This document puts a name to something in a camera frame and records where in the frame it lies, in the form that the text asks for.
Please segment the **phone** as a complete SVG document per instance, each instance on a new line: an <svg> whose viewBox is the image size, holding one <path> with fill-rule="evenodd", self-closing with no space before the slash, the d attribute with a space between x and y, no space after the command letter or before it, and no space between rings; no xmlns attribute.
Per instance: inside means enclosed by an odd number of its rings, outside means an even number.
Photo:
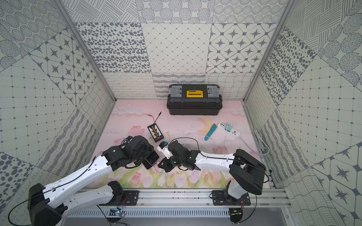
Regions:
<svg viewBox="0 0 362 226"><path fill-rule="evenodd" d="M159 159L159 155L157 154L156 151L153 151L149 156L147 156L142 161L142 164L147 170L149 170L157 163L158 159Z"/></svg>

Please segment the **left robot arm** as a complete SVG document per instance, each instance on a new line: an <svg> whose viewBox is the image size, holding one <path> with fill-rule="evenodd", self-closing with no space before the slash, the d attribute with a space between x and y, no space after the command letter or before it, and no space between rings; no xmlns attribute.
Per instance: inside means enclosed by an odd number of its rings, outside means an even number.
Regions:
<svg viewBox="0 0 362 226"><path fill-rule="evenodd" d="M118 181L87 192L79 190L119 168L128 169L131 163L150 169L158 159L154 147L143 136L127 137L121 145L110 147L67 177L45 186L32 186L27 201L31 224L55 226L67 216L95 205L122 204L126 195Z"/></svg>

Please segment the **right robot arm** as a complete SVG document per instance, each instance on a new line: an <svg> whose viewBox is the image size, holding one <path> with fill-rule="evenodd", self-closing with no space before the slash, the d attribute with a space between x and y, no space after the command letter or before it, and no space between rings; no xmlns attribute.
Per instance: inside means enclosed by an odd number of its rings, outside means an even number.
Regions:
<svg viewBox="0 0 362 226"><path fill-rule="evenodd" d="M211 154L200 150L188 150L175 140L171 143L160 143L157 150L165 156L158 164L165 172L170 172L175 167L226 172L234 178L227 185L228 196L239 199L245 193L262 194L266 167L242 149L232 154Z"/></svg>

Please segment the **black balance charging board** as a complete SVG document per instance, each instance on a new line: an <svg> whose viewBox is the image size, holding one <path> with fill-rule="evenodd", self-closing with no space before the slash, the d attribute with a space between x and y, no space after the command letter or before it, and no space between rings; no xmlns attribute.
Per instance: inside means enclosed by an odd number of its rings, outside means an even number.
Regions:
<svg viewBox="0 0 362 226"><path fill-rule="evenodd" d="M158 142L158 141L161 141L161 140L164 139L164 136L163 136L163 134L161 133L161 131L160 131L160 129L159 129L159 127L157 126L156 123L148 126L148 130L149 130L149 132L150 132L150 134L151 134L151 136L152 136L152 138L153 138L153 140L154 140L155 142Z"/></svg>

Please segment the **white power strip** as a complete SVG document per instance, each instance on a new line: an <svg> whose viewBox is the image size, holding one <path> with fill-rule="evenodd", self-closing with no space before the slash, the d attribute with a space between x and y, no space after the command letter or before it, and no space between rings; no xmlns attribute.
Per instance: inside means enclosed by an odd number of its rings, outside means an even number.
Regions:
<svg viewBox="0 0 362 226"><path fill-rule="evenodd" d="M240 135L240 131L234 129L231 124L220 122L218 123L217 127L224 130L227 133L232 134L234 137L239 137Z"/></svg>

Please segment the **pink floral table mat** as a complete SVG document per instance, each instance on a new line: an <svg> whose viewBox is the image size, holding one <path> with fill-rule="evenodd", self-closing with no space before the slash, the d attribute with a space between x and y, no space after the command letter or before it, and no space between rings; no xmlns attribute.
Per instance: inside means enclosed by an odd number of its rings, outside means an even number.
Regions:
<svg viewBox="0 0 362 226"><path fill-rule="evenodd" d="M205 135L211 126L228 123L240 131L239 137L217 128L208 141ZM243 105L240 101L224 101L216 116L170 115L164 100L118 100L94 151L96 156L111 146L117 146L128 136L141 135L157 147L148 126L156 123L165 141L178 139L185 147L199 148L216 154L234 153L243 149L260 159ZM140 166L134 169L119 168L89 184L89 188L102 187L110 181L118 181L124 188L224 188L232 180L225 172L214 170L185 170L174 168L165 173L158 166L147 170Z"/></svg>

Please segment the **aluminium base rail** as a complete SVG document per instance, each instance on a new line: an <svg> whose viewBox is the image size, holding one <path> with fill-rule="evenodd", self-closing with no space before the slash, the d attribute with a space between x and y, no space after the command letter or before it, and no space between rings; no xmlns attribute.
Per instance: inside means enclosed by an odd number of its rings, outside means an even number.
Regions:
<svg viewBox="0 0 362 226"><path fill-rule="evenodd" d="M206 208L206 207L261 207L290 208L291 204L283 189L266 189L261 195L249 193L251 205L245 206L214 206L209 197L213 190L222 189L125 189L140 192L136 206L138 208L175 207L175 208Z"/></svg>

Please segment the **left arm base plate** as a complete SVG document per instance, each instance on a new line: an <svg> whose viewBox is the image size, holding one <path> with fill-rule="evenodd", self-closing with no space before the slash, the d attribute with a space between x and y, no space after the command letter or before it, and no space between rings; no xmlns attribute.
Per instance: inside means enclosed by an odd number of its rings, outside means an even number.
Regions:
<svg viewBox="0 0 362 226"><path fill-rule="evenodd" d="M114 195L108 205L136 206L140 192L138 190L126 190Z"/></svg>

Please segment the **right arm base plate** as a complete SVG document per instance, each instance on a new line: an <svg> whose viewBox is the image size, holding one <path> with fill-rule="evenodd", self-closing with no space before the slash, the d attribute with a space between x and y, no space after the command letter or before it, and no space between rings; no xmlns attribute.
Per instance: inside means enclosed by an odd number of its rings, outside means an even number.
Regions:
<svg viewBox="0 0 362 226"><path fill-rule="evenodd" d="M225 190L213 190L209 197L213 200L214 206L241 206L242 204L245 206L251 205L249 193L245 193L241 196L241 198L236 199L226 194Z"/></svg>

